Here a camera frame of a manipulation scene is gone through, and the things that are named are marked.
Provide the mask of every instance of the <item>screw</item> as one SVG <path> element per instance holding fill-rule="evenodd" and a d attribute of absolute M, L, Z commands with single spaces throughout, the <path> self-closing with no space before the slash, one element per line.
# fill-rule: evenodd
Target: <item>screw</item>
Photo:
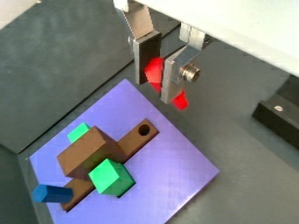
<path fill-rule="evenodd" d="M 182 77 L 186 81 L 195 82 L 201 78 L 202 70 L 194 65 L 189 64 L 182 69 Z"/>
<path fill-rule="evenodd" d="M 281 106 L 276 106 L 276 110 L 280 111 L 280 112 L 282 112 L 285 109 Z"/>

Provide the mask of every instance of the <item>gray table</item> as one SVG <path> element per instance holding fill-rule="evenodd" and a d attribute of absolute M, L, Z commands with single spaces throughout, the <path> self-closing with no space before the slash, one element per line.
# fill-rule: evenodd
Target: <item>gray table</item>
<path fill-rule="evenodd" d="M 177 30 L 163 40 L 163 55 L 182 44 L 178 35 Z M 187 85 L 191 106 L 185 112 L 163 104 L 149 85 L 137 86 L 221 169 L 170 223 L 296 224 L 299 151 L 252 117 L 258 102 L 273 95 L 289 74 L 222 42 L 206 49 L 198 62 L 202 77 Z M 134 82 L 134 64 L 21 154 L 30 191 L 37 182 L 27 158 L 125 78 Z M 46 206 L 34 206 L 41 223 L 51 223 Z"/>

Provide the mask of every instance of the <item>small green block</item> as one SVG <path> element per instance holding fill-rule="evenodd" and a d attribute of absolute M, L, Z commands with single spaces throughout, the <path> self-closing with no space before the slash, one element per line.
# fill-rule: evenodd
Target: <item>small green block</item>
<path fill-rule="evenodd" d="M 89 176 L 98 192 L 115 196 L 123 195 L 137 183 L 127 168 L 109 158 L 93 170 Z"/>
<path fill-rule="evenodd" d="M 90 126 L 82 123 L 81 126 L 69 134 L 69 139 L 74 143 L 89 132 Z"/>

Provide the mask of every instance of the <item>gray panel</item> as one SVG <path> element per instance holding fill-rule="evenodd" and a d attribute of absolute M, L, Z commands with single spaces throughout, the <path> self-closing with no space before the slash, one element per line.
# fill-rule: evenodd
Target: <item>gray panel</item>
<path fill-rule="evenodd" d="M 38 224 L 17 155 L 0 145 L 0 223 Z"/>
<path fill-rule="evenodd" d="M 157 30 L 179 23 L 153 11 Z M 0 31 L 0 143 L 21 152 L 130 63 L 111 0 L 43 1 Z"/>

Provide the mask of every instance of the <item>hole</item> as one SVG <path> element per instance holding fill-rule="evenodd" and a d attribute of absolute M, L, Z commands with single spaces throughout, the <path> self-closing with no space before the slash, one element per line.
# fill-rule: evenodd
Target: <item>hole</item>
<path fill-rule="evenodd" d="M 138 130 L 141 136 L 146 136 L 149 133 L 150 133 L 150 126 L 147 124 L 143 124 L 141 127 L 139 127 L 139 130 Z"/>
<path fill-rule="evenodd" d="M 281 106 L 276 106 L 276 110 L 278 110 L 280 112 L 282 112 L 285 109 Z"/>

